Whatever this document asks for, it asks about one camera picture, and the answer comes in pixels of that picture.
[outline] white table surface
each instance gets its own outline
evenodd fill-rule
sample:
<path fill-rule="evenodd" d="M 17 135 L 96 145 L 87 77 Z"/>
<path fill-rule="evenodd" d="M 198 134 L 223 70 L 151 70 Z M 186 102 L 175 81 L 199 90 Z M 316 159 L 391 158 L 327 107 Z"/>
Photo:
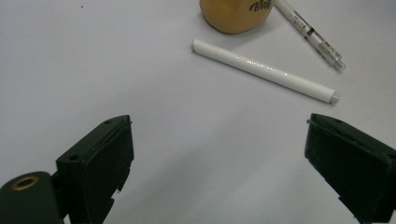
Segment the white table surface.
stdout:
<path fill-rule="evenodd" d="M 396 4 L 289 0 L 340 75 L 274 8 L 224 35 L 199 1 L 0 2 L 0 183 L 129 114 L 130 176 L 106 223 L 358 223 L 304 157 L 311 113 L 396 147 Z M 342 93 L 328 105 L 191 52 L 199 38 Z"/>

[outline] pen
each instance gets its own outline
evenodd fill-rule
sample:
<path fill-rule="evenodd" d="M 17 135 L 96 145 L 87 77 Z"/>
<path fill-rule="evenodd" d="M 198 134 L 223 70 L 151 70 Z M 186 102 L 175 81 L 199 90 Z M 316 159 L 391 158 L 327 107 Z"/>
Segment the pen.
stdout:
<path fill-rule="evenodd" d="M 275 6 L 294 25 L 321 56 L 339 72 L 346 69 L 341 62 L 341 55 L 321 37 L 285 0 L 276 0 Z"/>
<path fill-rule="evenodd" d="M 280 69 L 256 62 L 247 57 L 232 53 L 226 49 L 207 44 L 195 39 L 191 48 L 198 54 L 210 59 L 226 63 L 258 77 L 265 78 L 281 86 L 290 88 L 326 103 L 335 104 L 340 100 L 341 94 L 318 83 L 297 77 Z"/>

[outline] white background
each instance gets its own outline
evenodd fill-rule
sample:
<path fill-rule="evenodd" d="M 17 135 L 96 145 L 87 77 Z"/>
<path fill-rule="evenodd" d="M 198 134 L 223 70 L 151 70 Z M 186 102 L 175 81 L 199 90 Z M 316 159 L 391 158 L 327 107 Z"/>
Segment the white background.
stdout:
<path fill-rule="evenodd" d="M 304 158 L 311 113 L 396 147 L 396 3 L 289 0 L 340 75 L 274 8 L 224 35 L 198 0 L 2 0 L 0 184 L 131 115 L 135 159 L 106 223 L 358 223 Z M 328 105 L 191 52 L 199 38 L 342 93 Z"/>

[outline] black plastic part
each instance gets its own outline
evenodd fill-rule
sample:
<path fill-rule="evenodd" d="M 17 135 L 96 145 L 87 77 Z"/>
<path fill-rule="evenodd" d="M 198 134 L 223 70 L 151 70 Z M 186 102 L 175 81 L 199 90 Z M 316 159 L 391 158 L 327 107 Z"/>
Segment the black plastic part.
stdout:
<path fill-rule="evenodd" d="M 57 161 L 73 223 L 102 223 L 115 190 L 121 190 L 134 159 L 129 116 L 109 119 L 87 134 Z"/>
<path fill-rule="evenodd" d="M 396 151 L 339 119 L 312 114 L 305 156 L 360 223 L 389 222 Z"/>
<path fill-rule="evenodd" d="M 0 223 L 63 223 L 50 175 L 34 172 L 8 181 L 0 189 Z"/>

